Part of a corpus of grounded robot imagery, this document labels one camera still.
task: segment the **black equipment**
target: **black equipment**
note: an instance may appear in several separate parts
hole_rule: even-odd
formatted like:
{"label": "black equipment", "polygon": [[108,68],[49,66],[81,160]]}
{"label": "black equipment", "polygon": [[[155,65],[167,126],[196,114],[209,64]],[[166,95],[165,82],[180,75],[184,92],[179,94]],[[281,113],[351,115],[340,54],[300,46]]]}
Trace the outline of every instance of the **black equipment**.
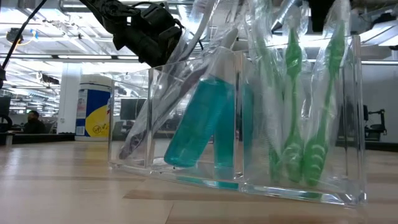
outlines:
{"label": "black equipment", "polygon": [[9,131],[12,127],[12,119],[5,114],[0,114],[0,133],[5,133]]}
{"label": "black equipment", "polygon": [[0,97],[0,115],[9,114],[11,97]]}
{"label": "black equipment", "polygon": [[369,115],[379,114],[380,115],[380,124],[372,124],[370,127],[365,126],[365,140],[367,141],[380,141],[381,134],[387,135],[387,129],[384,121],[384,113],[386,112],[384,109],[379,111],[368,111],[368,107],[366,105],[363,106],[364,111],[364,120],[369,120]]}
{"label": "black equipment", "polygon": [[120,107],[121,120],[135,120],[144,106],[146,99],[122,99]]}
{"label": "black equipment", "polygon": [[328,11],[335,0],[307,0],[311,8],[312,31],[322,32]]}
{"label": "black equipment", "polygon": [[[15,35],[10,51],[0,68],[0,88],[6,80],[6,66],[16,45],[21,41],[22,31],[47,0],[37,6]],[[163,4],[139,2],[132,6],[117,0],[80,0],[94,14],[99,23],[111,34],[117,50],[126,46],[138,56],[139,62],[151,67],[166,64],[178,44],[183,26],[164,8]],[[148,4],[141,11],[136,6]]]}
{"label": "black equipment", "polygon": [[24,36],[21,35],[18,37],[19,28],[11,28],[9,32],[7,32],[6,39],[13,43],[18,38],[18,44],[21,44],[24,41]]}

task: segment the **clear plastic bag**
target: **clear plastic bag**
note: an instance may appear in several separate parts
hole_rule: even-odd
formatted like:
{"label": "clear plastic bag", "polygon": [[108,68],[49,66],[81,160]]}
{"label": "clear plastic bag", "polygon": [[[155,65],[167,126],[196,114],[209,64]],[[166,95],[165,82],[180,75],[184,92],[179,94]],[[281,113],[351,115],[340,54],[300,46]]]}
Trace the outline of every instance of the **clear plastic bag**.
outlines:
{"label": "clear plastic bag", "polygon": [[304,48],[299,44],[299,38],[307,32],[308,9],[306,2],[301,8],[292,6],[287,12],[283,26],[284,36],[287,36],[289,41],[284,49],[287,78],[284,83],[282,162],[283,175],[292,182],[302,180],[304,133],[308,119],[308,111],[305,110],[308,107],[305,105],[304,86],[306,83],[303,82],[308,83],[310,80],[303,78],[303,75],[308,77],[310,65],[306,61],[307,54]]}
{"label": "clear plastic bag", "polygon": [[329,150],[335,145],[339,123],[342,102],[339,101],[338,76],[349,47],[345,38],[350,31],[349,15],[349,1],[336,0],[323,29],[323,37],[330,39],[327,46],[320,49],[313,69],[312,105],[303,160],[303,176],[309,186],[333,186],[330,185],[333,166],[325,164]]}
{"label": "clear plastic bag", "polygon": [[207,23],[210,21],[220,0],[196,0],[185,26],[183,35],[171,54],[167,63],[182,62],[189,59],[198,43]]}
{"label": "clear plastic bag", "polygon": [[280,156],[282,150],[282,111],[284,62],[276,48],[272,48],[272,3],[253,0],[249,2],[249,15],[246,16],[246,33],[251,60],[255,65],[251,92],[253,98],[253,131],[250,145],[252,164],[245,164],[245,179],[263,179],[270,176],[271,181],[280,179]]}
{"label": "clear plastic bag", "polygon": [[[206,56],[220,54],[220,48],[226,47],[230,49],[232,47],[238,35],[238,26],[239,21],[220,27],[213,40],[206,49],[200,53],[199,59],[192,61],[188,66],[184,67],[184,70],[181,72],[174,71],[172,75],[169,75],[169,73],[165,73],[163,69],[162,75],[159,76],[159,79],[155,83],[154,89],[153,105],[158,105],[157,108],[152,109],[154,131],[157,131],[164,124],[170,111],[175,108],[175,105],[177,105],[185,94],[195,86],[199,78],[211,70],[214,64],[212,59],[214,59],[215,56]],[[170,77],[181,78],[185,81],[181,86],[168,85],[168,83],[172,83],[167,81]],[[136,148],[145,146],[143,143],[146,139],[146,128],[147,102],[142,107],[134,126],[127,135],[126,142],[119,154],[120,159],[126,159]]]}

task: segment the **desk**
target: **desk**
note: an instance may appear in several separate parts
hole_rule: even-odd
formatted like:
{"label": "desk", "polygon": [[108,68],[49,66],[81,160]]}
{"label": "desk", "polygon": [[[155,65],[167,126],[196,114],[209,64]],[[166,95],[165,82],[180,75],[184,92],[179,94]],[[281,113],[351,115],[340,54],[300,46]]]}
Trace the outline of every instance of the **desk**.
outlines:
{"label": "desk", "polygon": [[0,147],[0,223],[398,223],[398,153],[367,153],[369,204],[355,210],[112,170],[105,142]]}

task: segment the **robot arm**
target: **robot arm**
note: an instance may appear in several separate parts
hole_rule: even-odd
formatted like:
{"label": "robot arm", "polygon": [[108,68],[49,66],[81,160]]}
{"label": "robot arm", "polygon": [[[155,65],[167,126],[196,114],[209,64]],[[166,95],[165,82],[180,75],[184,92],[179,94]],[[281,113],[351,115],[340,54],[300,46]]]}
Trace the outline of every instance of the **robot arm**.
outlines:
{"label": "robot arm", "polygon": [[[124,46],[151,67],[164,65],[182,34],[179,21],[163,5],[139,2],[127,6],[117,0],[80,0],[111,34],[117,50]],[[150,4],[141,11],[139,4]]]}

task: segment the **black cable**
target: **black cable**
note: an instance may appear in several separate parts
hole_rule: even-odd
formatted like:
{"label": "black cable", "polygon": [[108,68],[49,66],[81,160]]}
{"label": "black cable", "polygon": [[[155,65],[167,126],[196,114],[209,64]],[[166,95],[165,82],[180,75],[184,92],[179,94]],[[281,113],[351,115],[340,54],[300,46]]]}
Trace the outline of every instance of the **black cable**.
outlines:
{"label": "black cable", "polygon": [[2,68],[6,69],[8,62],[10,61],[11,55],[14,52],[15,48],[17,47],[17,44],[19,42],[19,39],[22,35],[22,32],[24,31],[26,25],[29,23],[29,21],[36,15],[36,13],[39,11],[39,9],[45,4],[45,2],[47,2],[47,0],[43,0],[36,8],[35,10],[33,10],[32,14],[29,15],[29,17],[27,18],[27,20],[25,21],[25,23],[23,23],[22,27],[19,29],[18,34],[14,40],[14,42],[11,45],[10,51],[8,51],[7,57],[4,60],[3,64],[2,64]]}
{"label": "black cable", "polygon": [[203,50],[203,45],[201,44],[201,41],[200,41],[200,39],[198,40],[198,42],[199,42],[199,45],[200,45],[200,48],[201,48],[201,50]]}

